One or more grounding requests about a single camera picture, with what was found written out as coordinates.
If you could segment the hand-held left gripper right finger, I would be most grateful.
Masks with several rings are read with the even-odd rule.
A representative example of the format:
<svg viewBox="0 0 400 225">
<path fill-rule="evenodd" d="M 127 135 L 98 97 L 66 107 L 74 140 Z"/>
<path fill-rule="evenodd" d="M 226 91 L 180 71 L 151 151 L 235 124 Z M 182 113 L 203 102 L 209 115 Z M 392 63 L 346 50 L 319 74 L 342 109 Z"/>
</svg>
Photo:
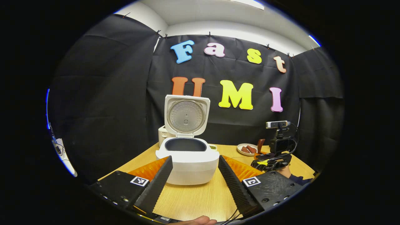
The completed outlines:
<svg viewBox="0 0 400 225">
<path fill-rule="evenodd" d="M 304 188 L 276 171 L 261 172 L 224 155 L 219 156 L 218 168 L 245 218 L 271 211 Z"/>
</svg>

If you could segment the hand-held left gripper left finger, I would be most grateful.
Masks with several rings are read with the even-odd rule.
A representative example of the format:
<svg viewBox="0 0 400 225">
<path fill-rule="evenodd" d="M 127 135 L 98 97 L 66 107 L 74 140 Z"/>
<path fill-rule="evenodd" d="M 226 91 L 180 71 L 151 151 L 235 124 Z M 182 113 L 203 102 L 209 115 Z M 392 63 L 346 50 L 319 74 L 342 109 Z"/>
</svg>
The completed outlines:
<svg viewBox="0 0 400 225">
<path fill-rule="evenodd" d="M 129 173 L 116 170 L 88 188 L 121 209 L 153 216 L 172 169 L 172 157 L 167 156 Z"/>
</svg>

